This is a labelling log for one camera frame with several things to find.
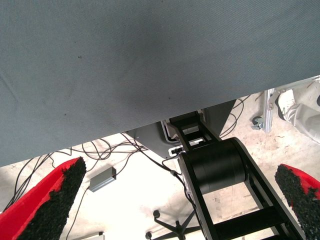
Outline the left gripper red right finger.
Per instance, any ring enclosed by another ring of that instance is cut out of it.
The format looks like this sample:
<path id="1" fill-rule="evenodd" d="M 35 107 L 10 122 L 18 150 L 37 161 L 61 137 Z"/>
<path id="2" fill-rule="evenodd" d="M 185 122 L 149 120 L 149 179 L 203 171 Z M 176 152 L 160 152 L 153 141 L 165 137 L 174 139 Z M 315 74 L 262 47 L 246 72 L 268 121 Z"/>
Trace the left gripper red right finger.
<path id="1" fill-rule="evenodd" d="M 295 213 L 307 240 L 320 238 L 320 181 L 306 172 L 280 164 L 275 181 Z"/>

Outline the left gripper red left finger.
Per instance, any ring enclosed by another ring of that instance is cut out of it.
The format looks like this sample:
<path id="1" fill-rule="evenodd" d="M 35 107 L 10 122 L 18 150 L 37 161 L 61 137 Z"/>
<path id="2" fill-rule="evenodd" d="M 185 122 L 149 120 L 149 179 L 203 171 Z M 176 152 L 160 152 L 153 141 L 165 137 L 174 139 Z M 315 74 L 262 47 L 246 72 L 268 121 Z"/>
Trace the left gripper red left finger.
<path id="1" fill-rule="evenodd" d="M 82 157 L 63 162 L 0 215 L 2 240 L 58 240 L 86 174 Z"/>

